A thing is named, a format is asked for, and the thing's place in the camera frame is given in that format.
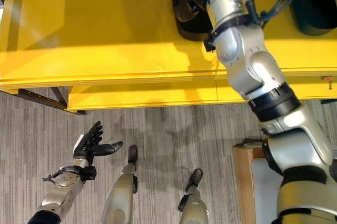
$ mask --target black sleeve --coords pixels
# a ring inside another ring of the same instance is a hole
[[[30,219],[28,224],[60,224],[60,217],[49,211],[39,211]]]

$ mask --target metal bracket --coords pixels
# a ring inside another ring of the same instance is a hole
[[[14,96],[28,99],[31,101],[34,101],[36,103],[40,103],[42,105],[46,105],[48,107],[54,107],[69,113],[72,113],[71,111],[68,110],[68,105],[65,99],[63,98],[60,90],[57,87],[51,87],[52,91],[54,92],[55,96],[57,97],[57,100],[50,99],[48,97],[42,96],[40,94],[36,94],[32,91],[28,91],[26,89],[18,89],[18,93],[14,94]],[[85,115],[85,111],[79,110],[75,113],[72,114],[77,114],[77,115]]]

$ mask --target yellow tabletop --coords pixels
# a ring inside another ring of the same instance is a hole
[[[276,0],[256,0],[261,11]],[[177,32],[171,0],[6,0],[0,88],[226,78],[215,53]],[[337,75],[337,30],[301,34],[290,11],[266,44],[288,76]]]

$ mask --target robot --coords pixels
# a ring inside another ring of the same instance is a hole
[[[330,171],[329,141],[306,105],[297,99],[264,44],[263,27],[287,6],[283,4],[287,0],[279,0],[271,11],[261,15],[256,12],[254,0],[242,1],[244,4],[241,0],[173,3],[179,23],[209,17],[212,31],[204,42],[206,50],[216,50],[230,85],[248,102],[260,129],[268,135],[263,143],[264,154],[270,168],[283,176],[273,224],[336,223],[337,183]],[[29,224],[60,223],[83,184],[95,178],[93,157],[112,154],[122,146],[122,142],[99,145],[101,129],[98,122],[81,135],[74,148],[72,165],[46,179],[55,186]],[[132,221],[132,195],[137,191],[136,153],[136,147],[129,150],[128,165],[110,193],[102,224]],[[201,177],[199,169],[190,177],[186,195],[179,204],[183,212],[180,224],[208,223],[206,205],[197,189]]]

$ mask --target robot forearm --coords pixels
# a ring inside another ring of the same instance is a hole
[[[54,186],[28,224],[59,224],[69,212],[85,182],[95,179],[96,169],[92,166],[94,156],[110,155],[121,148],[121,141],[115,144],[99,144],[102,140],[102,128],[98,121],[87,134],[80,135],[74,147],[71,166],[61,167],[55,174],[44,179],[54,183]]]

